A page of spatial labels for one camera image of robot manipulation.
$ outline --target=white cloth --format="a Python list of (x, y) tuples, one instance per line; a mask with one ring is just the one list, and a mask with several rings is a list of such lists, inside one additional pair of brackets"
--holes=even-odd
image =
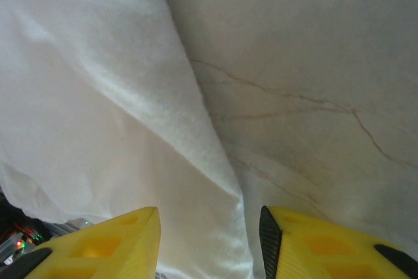
[(49, 222), (158, 206), (158, 269), (252, 278), (242, 194), (164, 0), (0, 0), (0, 184)]

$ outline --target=square hole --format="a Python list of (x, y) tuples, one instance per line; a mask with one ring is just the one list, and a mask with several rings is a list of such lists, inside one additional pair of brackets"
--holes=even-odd
[(122, 242), (121, 238), (91, 238), (83, 241), (70, 257), (110, 257)]
[(351, 255), (355, 250), (346, 242), (332, 235), (306, 237), (305, 243), (316, 255)]
[(332, 279), (385, 279), (370, 265), (326, 264)]
[(90, 279), (95, 273), (95, 269), (54, 269), (46, 279)]

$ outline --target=white fabric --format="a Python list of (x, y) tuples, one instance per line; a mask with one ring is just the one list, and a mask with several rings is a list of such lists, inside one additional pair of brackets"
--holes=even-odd
[(164, 0), (0, 0), (0, 184), (49, 222), (160, 209), (169, 278), (252, 278), (242, 194)]

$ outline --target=brown vein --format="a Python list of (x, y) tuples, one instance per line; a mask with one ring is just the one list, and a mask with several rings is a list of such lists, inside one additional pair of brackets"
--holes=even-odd
[[(233, 142), (233, 141), (231, 141), (231, 140), (228, 140), (228, 139), (225, 139), (225, 138), (220, 138), (221, 139), (221, 142), (226, 142), (226, 143), (229, 143), (229, 144), (232, 144), (232, 145), (234, 145), (234, 146), (238, 146), (238, 147), (240, 147), (241, 149), (243, 149), (243, 150), (245, 150), (245, 151), (247, 151), (247, 152), (250, 152), (250, 149), (249, 148), (247, 148), (247, 147), (245, 147), (244, 145), (242, 145), (242, 144), (239, 144), (239, 143), (235, 143), (235, 142)], [(301, 171), (299, 171), (299, 170), (297, 170), (297, 169), (292, 169), (292, 168), (290, 168), (292, 171), (295, 171), (295, 172), (297, 172), (301, 177), (303, 177), (305, 180), (307, 180), (307, 181), (309, 181), (313, 186), (316, 186), (316, 187), (318, 187), (319, 189), (321, 189), (321, 186), (319, 186), (319, 184), (318, 183), (316, 183), (316, 182), (314, 182), (311, 178), (308, 178), (307, 176), (305, 176), (304, 175), (304, 173), (303, 172), (301, 172)]]
[(346, 107), (344, 107), (344, 106), (342, 106), (338, 103), (335, 103), (334, 101), (330, 101), (328, 99), (315, 99), (315, 98), (308, 97), (308, 96), (301, 95), (301, 94), (289, 93), (288, 91), (284, 91), (281, 88), (269, 88), (269, 87), (266, 87), (266, 86), (262, 86), (258, 83), (255, 83), (255, 82), (249, 81), (245, 78), (242, 78), (242, 77), (236, 76), (234, 74), (231, 74), (226, 69), (218, 67), (217, 65), (211, 64), (209, 62), (202, 61), (202, 60), (197, 60), (197, 59), (193, 59), (193, 58), (189, 58), (189, 60), (192, 63), (198, 63), (198, 64), (201, 64), (201, 65), (205, 65), (207, 67), (211, 67), (213, 70), (216, 70), (220, 73), (223, 73), (224, 75), (229, 77), (231, 80), (233, 80), (237, 84), (251, 86), (251, 87), (257, 88), (258, 90), (261, 90), (265, 93), (269, 93), (269, 94), (272, 94), (272, 95), (279, 95), (279, 96), (282, 96), (282, 97), (302, 99), (304, 101), (309, 101), (311, 103), (323, 105), (323, 108), (328, 108), (326, 106), (329, 106), (331, 108), (339, 109), (341, 111), (344, 111), (345, 113), (351, 113), (353, 110), (355, 110), (356, 112), (359, 111), (359, 110), (356, 110), (356, 109), (353, 109), (353, 108), (346, 108)]
[(358, 125), (360, 126), (360, 128), (364, 131), (364, 133), (366, 133), (367, 137), (370, 139), (370, 141), (372, 142), (373, 146), (379, 151), (379, 153), (383, 156), (385, 156), (388, 160), (392, 161), (393, 163), (396, 163), (397, 165), (403, 166), (403, 167), (411, 167), (414, 169), (418, 169), (417, 165), (414, 165), (413, 163), (410, 163), (409, 161), (404, 161), (398, 158), (395, 158), (391, 155), (389, 155), (387, 152), (385, 152), (383, 150), (382, 147), (380, 147), (380, 145), (376, 142), (375, 138), (373, 137), (373, 135), (371, 134), (371, 132), (366, 128), (366, 126), (362, 123), (359, 115), (357, 114), (357, 112), (353, 111), (352, 112), (354, 118), (356, 119)]
[(312, 108), (296, 108), (291, 110), (283, 110), (279, 112), (264, 112), (262, 114), (242, 114), (242, 115), (222, 115), (209, 113), (209, 116), (221, 122), (233, 122), (237, 120), (263, 120), (284, 116), (286, 114), (311, 114), (313, 112), (335, 112), (346, 114), (347, 112), (340, 109), (326, 108), (326, 107), (312, 107)]
[(307, 200), (304, 197), (302, 197), (301, 195), (299, 195), (299, 194), (297, 194), (295, 192), (289, 191), (288, 189), (285, 189), (283, 186), (279, 185), (277, 182), (275, 182), (273, 179), (271, 179), (271, 177), (268, 175), (268, 173), (266, 173), (266, 172), (258, 169), (257, 167), (254, 167), (253, 165), (248, 165), (247, 163), (244, 163), (241, 159), (237, 158), (236, 156), (234, 156), (232, 154), (228, 154), (228, 157), (230, 159), (235, 160), (236, 163), (238, 163), (239, 165), (243, 166), (248, 171), (251, 171), (251, 173), (256, 174), (259, 178), (262, 178), (264, 180), (269, 181), (270, 183), (272, 183), (274, 186), (276, 186), (278, 189), (282, 190), (286, 194), (289, 194), (289, 195), (291, 195), (293, 197), (296, 197), (297, 199), (301, 199), (305, 203), (309, 204), (318, 213), (320, 213), (320, 215), (322, 215), (324, 217), (327, 217), (327, 215), (325, 215), (322, 211), (320, 211), (320, 209), (318, 209), (314, 204), (312, 204), (311, 202), (309, 202), (309, 200)]
[(234, 82), (231, 81), (197, 81), (199, 86), (206, 86), (206, 85), (230, 85)]

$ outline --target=marble surface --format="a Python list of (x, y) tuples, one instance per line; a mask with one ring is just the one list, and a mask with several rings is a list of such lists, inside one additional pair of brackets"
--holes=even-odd
[(249, 206), (418, 257), (418, 0), (167, 1)]

